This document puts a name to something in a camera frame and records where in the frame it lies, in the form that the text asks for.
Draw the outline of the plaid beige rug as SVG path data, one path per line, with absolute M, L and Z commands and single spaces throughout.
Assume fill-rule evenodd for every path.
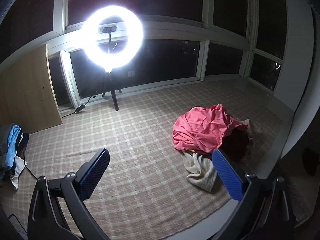
M 85 202 L 111 239 L 205 239 L 236 206 L 217 181 L 206 192 L 186 179 L 182 155 L 174 149 L 176 119 L 195 106 L 222 104 L 229 114 L 249 119 L 258 130 L 255 166 L 271 148 L 282 121 L 235 86 L 233 81 L 195 83 L 145 92 L 89 106 L 63 124 L 34 133 L 25 152 L 28 169 L 19 188 L 1 188 L 1 205 L 26 225 L 35 178 L 61 178 L 76 171 L 101 148 L 111 156 L 92 197 Z

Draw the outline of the pink garment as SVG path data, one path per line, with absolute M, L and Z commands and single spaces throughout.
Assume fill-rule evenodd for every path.
M 222 104 L 193 107 L 175 121 L 172 142 L 178 151 L 209 154 L 217 150 L 234 129 L 247 131 L 249 124 L 231 116 Z

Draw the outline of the dark maroon garment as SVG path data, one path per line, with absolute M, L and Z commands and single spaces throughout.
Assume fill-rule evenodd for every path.
M 227 155 L 228 159 L 239 163 L 250 155 L 254 146 L 254 140 L 246 131 L 233 129 L 231 135 L 222 139 L 222 144 L 219 150 Z

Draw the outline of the black light tripod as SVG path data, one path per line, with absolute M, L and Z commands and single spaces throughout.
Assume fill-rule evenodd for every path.
M 110 27 L 102 27 L 101 32 L 104 33 L 108 33 L 108 49 L 107 49 L 107 54 L 110 55 L 111 54 L 111 34 L 113 32 L 115 32 L 117 30 L 116 25 L 112 25 Z M 119 106 L 118 106 L 118 100 L 117 100 L 117 96 L 116 96 L 116 89 L 115 89 L 115 85 L 114 85 L 114 81 L 113 81 L 113 74 L 112 74 L 112 70 L 110 71 L 105 71 L 105 81 L 103 82 L 104 88 L 103 88 L 103 93 L 102 96 L 104 97 L 106 92 L 107 92 L 107 87 L 110 90 L 111 93 L 111 98 L 112 98 L 112 102 L 114 105 L 114 109 L 116 111 L 119 111 Z

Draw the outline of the wooden cabinet panel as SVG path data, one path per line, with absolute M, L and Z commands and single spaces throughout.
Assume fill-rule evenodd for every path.
M 1 72 L 1 125 L 11 123 L 27 133 L 62 124 L 46 44 Z

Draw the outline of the blue and white clothes pile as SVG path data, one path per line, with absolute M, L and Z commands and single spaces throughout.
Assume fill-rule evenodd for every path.
M 29 134 L 23 133 L 20 126 L 7 124 L 1 126 L 1 180 L 8 180 L 18 190 L 19 177 L 28 162 L 20 157 L 29 140 Z

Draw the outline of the cream knitted garment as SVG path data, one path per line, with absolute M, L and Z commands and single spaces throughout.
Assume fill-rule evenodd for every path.
M 242 123 L 247 125 L 247 129 L 245 131 L 253 138 L 255 128 L 252 120 L 246 119 L 242 121 Z M 213 191 L 214 184 L 217 179 L 217 171 L 213 165 L 211 157 L 207 158 L 204 155 L 191 151 L 183 152 L 183 165 L 189 172 L 187 175 L 187 181 L 189 181 L 189 183 L 207 192 Z

